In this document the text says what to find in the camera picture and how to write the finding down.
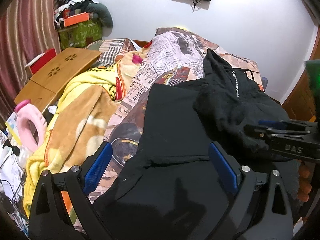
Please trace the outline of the person's right hand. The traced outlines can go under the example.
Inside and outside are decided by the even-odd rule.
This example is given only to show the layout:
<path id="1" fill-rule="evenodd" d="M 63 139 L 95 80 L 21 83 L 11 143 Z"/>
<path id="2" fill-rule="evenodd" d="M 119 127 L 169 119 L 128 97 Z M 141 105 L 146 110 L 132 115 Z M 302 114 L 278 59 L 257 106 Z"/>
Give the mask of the person's right hand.
<path id="1" fill-rule="evenodd" d="M 309 200 L 309 193 L 312 190 L 312 186 L 309 182 L 310 170 L 304 162 L 300 162 L 298 169 L 299 174 L 299 189 L 297 192 L 297 197 L 302 202 L 307 202 Z"/>

